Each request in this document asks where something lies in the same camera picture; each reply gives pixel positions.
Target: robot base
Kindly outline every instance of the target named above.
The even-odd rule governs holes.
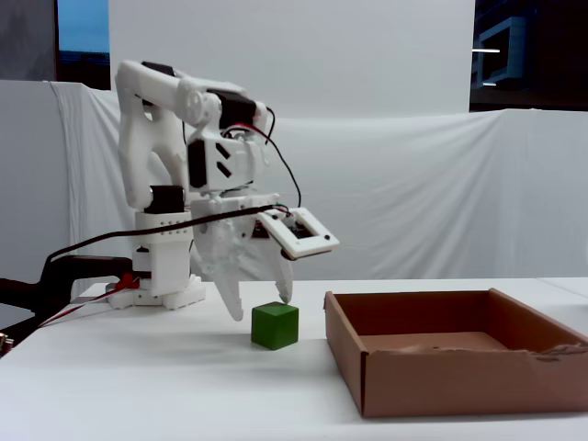
[[[197,303],[206,298],[206,288],[200,277],[190,276],[187,287],[180,292],[152,297],[147,289],[127,289],[108,298],[108,303],[115,310],[129,306],[165,306],[168,310],[177,310]]]

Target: green block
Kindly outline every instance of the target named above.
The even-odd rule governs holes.
[[[278,301],[253,308],[251,341],[272,351],[298,342],[298,308]]]

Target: robotic arm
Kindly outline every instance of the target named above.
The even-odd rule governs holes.
[[[116,77],[120,105],[119,151],[127,202],[139,229],[194,217],[277,204],[278,195],[253,194],[250,185],[269,166],[263,132],[267,108],[231,83],[192,78],[170,66],[123,62]],[[185,142],[182,125],[195,130]],[[240,133],[227,129],[241,124]],[[150,186],[147,162],[156,153],[171,186]],[[211,276],[234,320],[241,320],[239,257],[255,243],[280,298],[292,295],[289,260],[332,251],[339,244],[306,209],[271,209],[254,216],[215,221],[191,230],[142,236],[133,253],[140,288],[112,305],[162,304],[174,309],[203,298],[189,275],[190,249]]]

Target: brown cardboard tray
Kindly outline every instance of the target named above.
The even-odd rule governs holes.
[[[366,417],[588,411],[588,339],[496,289],[327,292],[325,313]]]

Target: table surface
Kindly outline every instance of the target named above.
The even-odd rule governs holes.
[[[0,439],[586,439],[588,414],[362,419],[325,340],[333,292],[497,288],[588,334],[588,279],[295,282],[300,341],[251,345],[218,291],[179,311],[88,305],[0,360]],[[242,283],[243,307],[277,299]],[[94,286],[98,291],[103,286]]]

